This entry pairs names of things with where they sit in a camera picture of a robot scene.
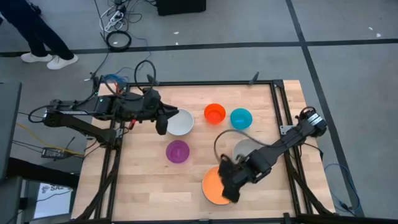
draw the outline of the gray floor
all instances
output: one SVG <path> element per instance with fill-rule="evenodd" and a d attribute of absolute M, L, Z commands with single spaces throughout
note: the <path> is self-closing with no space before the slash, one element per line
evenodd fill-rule
<path fill-rule="evenodd" d="M 42 8 L 45 20 L 71 49 L 104 48 L 93 1 L 32 2 Z M 108 8 L 105 0 L 98 2 L 101 12 Z M 397 1 L 293 0 L 293 4 L 307 41 L 398 38 Z M 144 17 L 130 31 L 146 38 L 150 46 L 176 42 L 184 45 L 298 41 L 285 1 L 212 0 L 202 14 L 168 17 L 159 17 L 155 8 L 140 4 L 136 12 Z M 29 49 L 7 23 L 0 26 L 0 43 L 0 52 Z M 145 46 L 145 42 L 133 40 L 132 46 Z M 310 47 L 367 217 L 398 218 L 398 179 L 394 165 L 398 158 L 395 149 L 398 142 L 394 138 L 398 124 L 394 91 L 398 84 L 397 50 L 397 44 Z M 147 56 L 147 52 L 110 54 L 100 74 L 124 66 L 134 67 Z M 23 83 L 20 111 L 29 112 L 54 98 L 87 96 L 91 83 L 83 80 L 104 57 L 105 54 L 79 55 L 76 64 L 59 71 L 47 70 L 44 63 L 28 65 L 19 58 L 0 58 L 0 79 Z M 150 60 L 156 65 L 159 81 L 248 80 L 257 71 L 261 79 L 300 80 L 307 104 L 321 110 L 300 47 L 159 51 L 152 52 Z M 146 71 L 149 69 L 144 67 L 142 74 Z M 70 148 L 82 151 L 85 147 L 85 138 L 74 131 L 31 124 L 24 115 L 18 116 L 18 122 L 49 143 L 66 146 L 75 136 Z M 39 144 L 19 128 L 15 139 Z M 328 133 L 318 140 L 318 145 L 325 152 L 324 165 L 337 161 Z M 74 171 L 81 166 L 76 159 L 51 162 L 18 146 L 12 148 L 11 155 L 61 170 Z M 341 172 L 330 169 L 327 177 L 331 190 L 342 201 L 349 202 Z"/>

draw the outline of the white bowl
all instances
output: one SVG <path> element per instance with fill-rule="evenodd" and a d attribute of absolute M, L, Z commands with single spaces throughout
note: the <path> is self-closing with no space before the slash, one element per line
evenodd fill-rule
<path fill-rule="evenodd" d="M 193 116 L 191 112 L 185 109 L 179 108 L 178 110 L 178 114 L 169 118 L 167 131 L 175 136 L 183 136 L 193 128 Z"/>

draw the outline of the black box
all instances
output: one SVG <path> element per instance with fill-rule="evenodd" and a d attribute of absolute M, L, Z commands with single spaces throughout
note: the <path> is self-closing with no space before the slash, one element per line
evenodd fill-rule
<path fill-rule="evenodd" d="M 156 0 L 157 13 L 160 16 L 203 12 L 206 0 Z"/>

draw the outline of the person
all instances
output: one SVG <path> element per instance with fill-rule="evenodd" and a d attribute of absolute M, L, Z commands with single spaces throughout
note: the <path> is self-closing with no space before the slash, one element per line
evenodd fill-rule
<path fill-rule="evenodd" d="M 48 62 L 47 68 L 57 70 L 78 61 L 77 55 L 69 50 L 25 0 L 0 0 L 0 13 L 29 44 L 30 53 L 21 56 L 24 62 Z M 44 44 L 56 56 L 49 55 Z"/>

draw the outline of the purple bowl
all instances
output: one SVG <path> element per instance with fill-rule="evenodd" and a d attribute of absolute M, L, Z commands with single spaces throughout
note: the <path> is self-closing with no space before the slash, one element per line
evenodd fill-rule
<path fill-rule="evenodd" d="M 167 158 L 174 163 L 182 163 L 188 159 L 189 146 L 181 140 L 172 141 L 166 149 Z"/>

